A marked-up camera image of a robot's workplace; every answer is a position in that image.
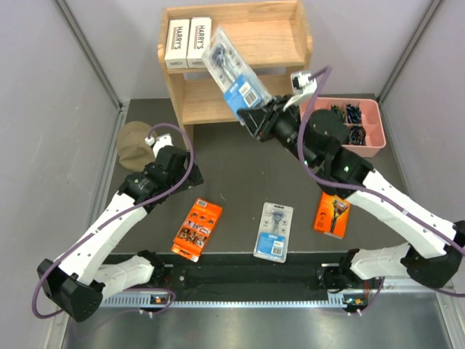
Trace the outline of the blue razor blister pack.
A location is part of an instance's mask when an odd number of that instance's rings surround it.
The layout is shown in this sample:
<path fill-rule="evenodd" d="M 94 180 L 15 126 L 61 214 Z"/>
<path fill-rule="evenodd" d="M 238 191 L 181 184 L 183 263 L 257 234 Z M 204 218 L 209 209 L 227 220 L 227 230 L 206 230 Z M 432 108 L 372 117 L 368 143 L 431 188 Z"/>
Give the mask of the blue razor blister pack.
<path fill-rule="evenodd" d="M 253 255 L 259 259 L 284 263 L 294 209 L 290 206 L 265 202 Z"/>
<path fill-rule="evenodd" d="M 202 60 L 234 114 L 240 109 L 260 108 L 272 100 L 272 95 L 222 27 L 215 30 L 202 54 Z"/>

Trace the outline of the orange razor blade cartridge box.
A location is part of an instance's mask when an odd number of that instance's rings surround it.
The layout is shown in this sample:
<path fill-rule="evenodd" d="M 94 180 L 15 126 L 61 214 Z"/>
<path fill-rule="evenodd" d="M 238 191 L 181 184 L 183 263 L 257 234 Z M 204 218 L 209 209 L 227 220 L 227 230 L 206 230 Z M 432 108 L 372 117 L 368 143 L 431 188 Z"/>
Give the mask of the orange razor blade cartridge box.
<path fill-rule="evenodd" d="M 197 262 L 210 240 L 223 208 L 203 198 L 197 198 L 176 236 L 171 251 Z"/>

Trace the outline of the white Harry's box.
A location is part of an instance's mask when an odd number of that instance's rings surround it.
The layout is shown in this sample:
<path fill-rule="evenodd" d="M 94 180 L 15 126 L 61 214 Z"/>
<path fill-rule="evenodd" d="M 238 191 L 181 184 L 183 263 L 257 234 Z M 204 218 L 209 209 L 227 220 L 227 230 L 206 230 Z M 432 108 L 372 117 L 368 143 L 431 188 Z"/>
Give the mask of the white Harry's box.
<path fill-rule="evenodd" d="M 210 17 L 193 17 L 187 47 L 188 68 L 204 68 L 202 55 L 211 39 L 212 20 Z"/>
<path fill-rule="evenodd" d="M 168 69 L 187 68 L 190 20 L 171 20 L 165 46 L 164 61 Z"/>

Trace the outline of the orange Gillette razor box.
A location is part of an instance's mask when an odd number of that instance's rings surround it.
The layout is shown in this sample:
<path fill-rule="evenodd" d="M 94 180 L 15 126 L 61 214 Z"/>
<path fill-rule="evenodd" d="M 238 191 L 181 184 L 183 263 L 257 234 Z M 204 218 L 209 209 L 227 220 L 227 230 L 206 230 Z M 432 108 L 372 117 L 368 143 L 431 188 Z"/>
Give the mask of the orange Gillette razor box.
<path fill-rule="evenodd" d="M 313 229 L 318 233 L 343 239 L 346 235 L 350 208 L 351 204 L 348 201 L 322 192 Z"/>

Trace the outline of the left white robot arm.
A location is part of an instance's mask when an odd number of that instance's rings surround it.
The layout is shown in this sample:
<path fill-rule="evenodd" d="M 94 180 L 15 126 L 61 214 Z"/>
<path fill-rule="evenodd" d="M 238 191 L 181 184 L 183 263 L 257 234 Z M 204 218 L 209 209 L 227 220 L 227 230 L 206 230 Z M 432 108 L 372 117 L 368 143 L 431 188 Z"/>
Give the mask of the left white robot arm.
<path fill-rule="evenodd" d="M 169 196 L 203 183 L 193 151 L 173 145 L 155 147 L 155 161 L 127 175 L 110 203 L 87 232 L 55 260 L 37 267 L 34 295 L 46 297 L 73 320 L 92 316 L 102 301 L 138 284 L 157 288 L 164 270 L 150 252 L 117 265 L 102 264 L 121 239 Z"/>

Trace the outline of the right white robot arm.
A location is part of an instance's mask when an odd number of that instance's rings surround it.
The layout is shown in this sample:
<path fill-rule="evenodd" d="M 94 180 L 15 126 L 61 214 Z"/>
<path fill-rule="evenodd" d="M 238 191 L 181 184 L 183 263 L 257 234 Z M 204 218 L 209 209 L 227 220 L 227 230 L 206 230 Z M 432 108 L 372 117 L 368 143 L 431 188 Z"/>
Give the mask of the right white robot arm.
<path fill-rule="evenodd" d="M 260 108 L 241 108 L 240 122 L 260 142 L 276 139 L 300 160 L 321 190 L 348 201 L 405 239 L 399 246 L 352 249 L 334 272 L 340 287 L 365 280 L 409 277 L 440 289 L 457 273 L 464 256 L 464 222 L 432 214 L 395 186 L 366 159 L 343 146 L 349 128 L 329 109 L 307 111 L 276 97 Z"/>

